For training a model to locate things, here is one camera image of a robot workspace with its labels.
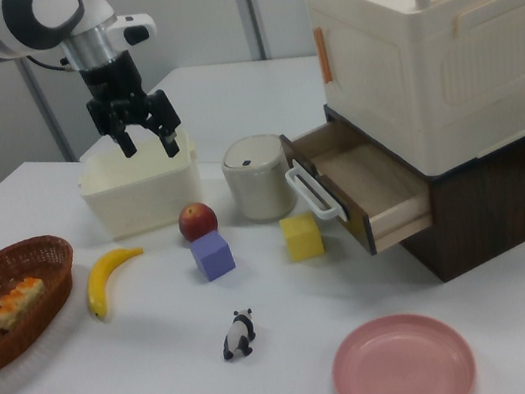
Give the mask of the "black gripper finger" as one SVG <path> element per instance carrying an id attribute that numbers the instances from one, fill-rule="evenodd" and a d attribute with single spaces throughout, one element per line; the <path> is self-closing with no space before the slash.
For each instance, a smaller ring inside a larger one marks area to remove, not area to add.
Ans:
<path id="1" fill-rule="evenodd" d="M 176 141 L 177 128 L 181 119 L 176 113 L 168 96 L 157 90 L 136 100 L 139 124 L 154 133 L 160 139 L 167 157 L 175 157 L 180 152 Z"/>
<path id="2" fill-rule="evenodd" d="M 116 103 L 98 100 L 91 100 L 86 107 L 99 134 L 116 142 L 125 157 L 132 157 L 137 149 L 126 131 L 121 108 Z"/>

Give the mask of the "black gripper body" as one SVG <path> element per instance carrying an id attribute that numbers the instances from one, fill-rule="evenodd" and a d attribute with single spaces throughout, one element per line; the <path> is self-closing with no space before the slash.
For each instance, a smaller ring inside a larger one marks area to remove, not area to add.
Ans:
<path id="1" fill-rule="evenodd" d="M 91 115 L 102 111 L 110 102 L 127 101 L 139 108 L 145 106 L 142 78 L 128 51 L 100 67 L 82 70 L 80 76 L 92 94 L 92 100 L 86 105 Z"/>

